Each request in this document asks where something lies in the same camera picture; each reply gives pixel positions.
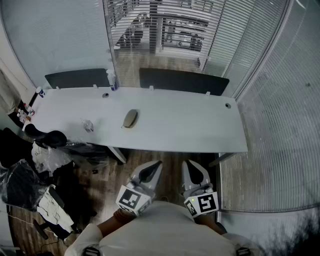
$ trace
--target white desk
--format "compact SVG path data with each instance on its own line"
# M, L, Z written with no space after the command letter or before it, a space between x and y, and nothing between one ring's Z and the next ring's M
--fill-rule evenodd
M102 98L106 92L109 97ZM44 98L36 98L33 108L31 122L38 130L58 130L68 139L108 146L116 153L117 148L194 153L248 151L233 98L134 87L120 87L117 91L70 88L48 90ZM131 109L138 110L136 124L122 127ZM87 133L82 120L90 120L94 132Z

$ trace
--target wooden floor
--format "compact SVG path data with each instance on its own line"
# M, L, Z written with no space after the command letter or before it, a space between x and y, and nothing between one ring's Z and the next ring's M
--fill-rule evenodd
M202 73L196 60L156 56L149 51L115 52L117 75L123 87L140 87L140 68L154 68Z
M163 170L156 189L157 198L167 196L169 202L182 205L183 198L179 195L183 191L181 180L182 162L191 159L206 167L208 166L209 161L212 161L214 157L213 154L200 155L143 150L130 150L128 153L129 155L126 164L118 165L115 160L108 159L107 165L100 170L98 174L92 174L90 171L80 169L75 171L79 177L80 183L87 191L88 197L93 201L94 210L97 212L97 215L90 219L90 223L99 224L110 218L114 211L118 209L115 200L119 189L121 185L126 184L127 178L135 167L148 161L163 161ZM214 176L212 170L209 171L209 174L211 177ZM63 256L67 246L71 245L77 238L77 235L72 233L66 239L64 242L66 245L64 245L61 240L58 241L52 232L46 231L49 239L44 240L38 235L31 224L33 219L36 219L40 224L43 223L39 213L11 207L9 214L23 220L21 221L9 217L12 239L15 246L21 248L21 255L35 255L41 252L52 252L54 256ZM78 228L84 229L86 225L87 223L80 223Z

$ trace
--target person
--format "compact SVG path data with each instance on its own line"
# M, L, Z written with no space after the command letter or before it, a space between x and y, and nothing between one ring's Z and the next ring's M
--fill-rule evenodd
M170 43L172 43L172 35L175 32L175 29L176 28L173 26L172 22L170 21L165 41L168 41L168 39L170 38Z
M136 28L136 30L134 31L134 35L133 35L132 46L137 47L140 44L141 39L143 37L144 37L143 30L141 28Z
M191 40L190 40L190 50L192 50L192 51L195 50L195 45L196 45L196 42L197 42L197 37L198 37L198 34L195 34L194 36L191 37Z
M82 256L97 250L101 256L235 256L238 242L224 237L224 233L211 215L193 219L182 206L154 201L139 217L118 209L105 222L89 224L64 255ZM259 255L253 243L241 238L252 256Z
M133 34L133 27L128 27L125 32L124 32L124 36L125 36L125 47L129 48L131 47L131 39L132 39L132 34Z
M162 168L160 160L136 167L126 186L120 188L116 199L120 208L103 223L89 224L65 256L235 256L242 247L252 256L259 255L252 242L225 234L215 223L210 214L217 209L216 192L208 171L198 163L182 163L185 207L164 197L152 200Z
M202 49L202 41L198 39L196 41L194 50L197 51L197 52L201 52L201 49Z
M17 126L23 128L24 124L20 122L15 112L17 108L28 113L24 103L21 101L19 92L0 69L0 109L5 112Z
M124 12L124 16L127 17L127 14L128 14L128 3L127 3L126 0L123 3L123 12Z

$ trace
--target white shirt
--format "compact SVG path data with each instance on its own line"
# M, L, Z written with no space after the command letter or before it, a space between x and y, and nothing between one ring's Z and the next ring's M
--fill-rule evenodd
M90 246L104 256L235 256L239 248L209 227L196 224L186 208L161 201L104 238L96 225L89 224L64 256L82 255Z

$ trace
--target window blinds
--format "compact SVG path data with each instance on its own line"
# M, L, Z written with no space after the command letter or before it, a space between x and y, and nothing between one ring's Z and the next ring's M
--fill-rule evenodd
M139 87L140 68L223 77L254 0L104 0L121 86Z
M272 51L237 98L249 152L221 163L225 210L287 212L320 202L320 5L290 4Z

